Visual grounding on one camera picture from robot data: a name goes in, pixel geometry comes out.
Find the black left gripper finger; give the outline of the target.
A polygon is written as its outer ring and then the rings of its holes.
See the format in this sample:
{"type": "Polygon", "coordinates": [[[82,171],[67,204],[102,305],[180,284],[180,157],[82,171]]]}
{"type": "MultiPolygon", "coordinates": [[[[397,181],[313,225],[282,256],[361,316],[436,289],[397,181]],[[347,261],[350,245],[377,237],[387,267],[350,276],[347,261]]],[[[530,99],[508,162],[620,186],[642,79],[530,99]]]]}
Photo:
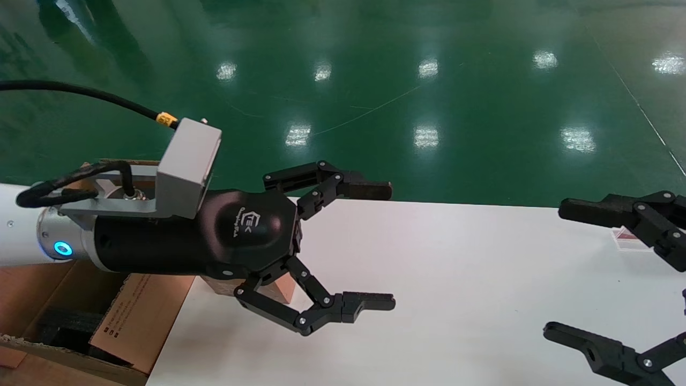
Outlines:
{"type": "Polygon", "coordinates": [[[312,306],[298,310],[260,294],[262,278],[252,276],[234,290],[243,308],[302,336],[308,336],[328,323],[354,323],[363,310],[390,311],[396,306],[392,294],[343,292],[329,293],[298,257],[289,257],[282,265],[304,290],[312,306]]]}
{"type": "Polygon", "coordinates": [[[314,217],[340,197],[388,201],[393,193],[392,184],[388,181],[371,181],[362,173],[336,168],[324,160],[267,173],[263,181],[265,190],[277,190],[283,195],[311,188],[296,201],[301,220],[314,217]]]}

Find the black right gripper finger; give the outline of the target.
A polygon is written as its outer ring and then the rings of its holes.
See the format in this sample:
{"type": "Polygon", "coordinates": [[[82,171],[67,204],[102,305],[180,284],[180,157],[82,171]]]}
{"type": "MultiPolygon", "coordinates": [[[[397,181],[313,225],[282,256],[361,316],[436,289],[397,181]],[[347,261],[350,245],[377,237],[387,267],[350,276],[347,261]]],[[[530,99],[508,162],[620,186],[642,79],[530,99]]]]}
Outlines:
{"type": "Polygon", "coordinates": [[[684,332],[645,352],[559,322],[546,323],[542,334],[551,342],[578,350],[594,374],[625,385],[673,385],[664,369],[685,357],[684,332]]]}
{"type": "Polygon", "coordinates": [[[566,198],[564,220],[629,230],[678,272],[685,271],[685,198],[671,191],[634,197],[607,195],[600,201],[566,198]]]}

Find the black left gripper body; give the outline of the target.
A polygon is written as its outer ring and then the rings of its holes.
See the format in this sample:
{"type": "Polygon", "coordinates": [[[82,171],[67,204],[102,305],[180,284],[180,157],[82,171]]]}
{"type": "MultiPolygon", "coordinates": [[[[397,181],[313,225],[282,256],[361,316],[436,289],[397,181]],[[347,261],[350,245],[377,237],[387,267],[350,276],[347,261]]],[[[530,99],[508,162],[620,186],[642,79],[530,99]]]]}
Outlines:
{"type": "Polygon", "coordinates": [[[296,205],[279,191],[212,190],[195,218],[98,217],[96,256],[119,273],[277,279],[297,250],[296,205]]]}

